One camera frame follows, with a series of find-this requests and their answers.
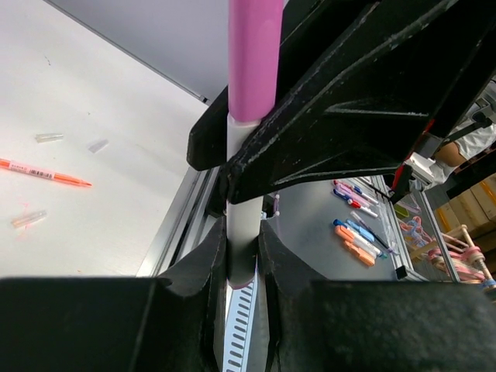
white shirt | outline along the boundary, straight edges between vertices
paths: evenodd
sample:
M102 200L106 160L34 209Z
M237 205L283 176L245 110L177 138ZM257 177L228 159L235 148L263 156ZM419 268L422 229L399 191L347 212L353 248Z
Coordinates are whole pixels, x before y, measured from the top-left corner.
M460 129L465 128L466 126L469 126L473 122L474 121L472 121L471 119L468 119L458 125L455 129L453 129L451 133L457 132ZM477 130L474 130L472 133L469 133L457 139L456 141L454 141L454 143L458 146L458 152L460 153L460 155L469 160L470 158L475 157L479 153L486 150L490 145L492 145L495 140L496 125L493 123L487 128L479 128ZM456 168L457 167L450 167L440 160L436 160L436 162L430 167L432 175L434 176L434 181L428 186L424 187L423 190L428 190L438 184L444 184L449 175L452 174ZM417 180L410 181L410 189L422 190L422 185Z

orange highlighter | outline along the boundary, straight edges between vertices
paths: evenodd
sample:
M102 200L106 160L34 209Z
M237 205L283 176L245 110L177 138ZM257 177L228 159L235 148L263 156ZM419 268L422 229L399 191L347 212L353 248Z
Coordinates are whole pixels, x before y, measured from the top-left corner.
M36 167L31 167L30 165L25 165L21 163L16 163L15 161L0 159L0 168L5 168L10 171L29 174L30 176L46 178L47 180L64 182L65 184L72 184L74 186L85 186L90 187L91 183L87 181L80 180L72 176L67 176L66 174L60 174L51 172L49 170L43 170Z
M375 258L365 250L359 248L358 246L355 246L353 243L353 233L350 232L346 227L344 226L336 226L334 228L334 232L343 238L344 240L344 247L351 252L356 258L358 258L360 261L362 261L364 264L366 264L368 267L375 265Z

pink cylinder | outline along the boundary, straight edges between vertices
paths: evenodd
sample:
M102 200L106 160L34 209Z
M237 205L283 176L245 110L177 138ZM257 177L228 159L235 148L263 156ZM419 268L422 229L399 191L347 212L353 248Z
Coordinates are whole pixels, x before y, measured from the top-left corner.
M229 112L239 122L274 107L283 0L229 0Z

metal rod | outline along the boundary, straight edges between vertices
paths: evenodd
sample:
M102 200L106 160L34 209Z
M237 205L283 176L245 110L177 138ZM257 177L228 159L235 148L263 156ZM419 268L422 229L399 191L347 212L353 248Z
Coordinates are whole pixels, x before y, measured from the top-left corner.
M458 273L456 272L455 269L455 265L453 264L453 261L451 260L451 256L449 255L450 252L448 251L448 248L444 243L443 235L441 234L441 231L437 226L437 221L436 218L434 217L434 213L432 212L431 205L429 204L429 200L427 200L427 196L425 196L425 192L423 191L420 192L419 204L420 204L420 208L423 211L425 211L425 214L427 215L427 219L429 220L429 223L431 224L432 229L434 230L434 237L438 242L439 249L441 250L441 254L443 255L444 263L446 269L448 270L448 274L451 277L451 280L454 281L455 283L460 283L460 277L458 276Z

slotted metal strip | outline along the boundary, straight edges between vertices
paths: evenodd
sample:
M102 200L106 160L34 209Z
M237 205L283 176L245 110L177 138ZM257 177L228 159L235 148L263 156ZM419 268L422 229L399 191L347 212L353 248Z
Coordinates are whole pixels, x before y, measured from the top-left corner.
M256 297L256 280L243 289L232 291L226 320L223 372L246 372Z

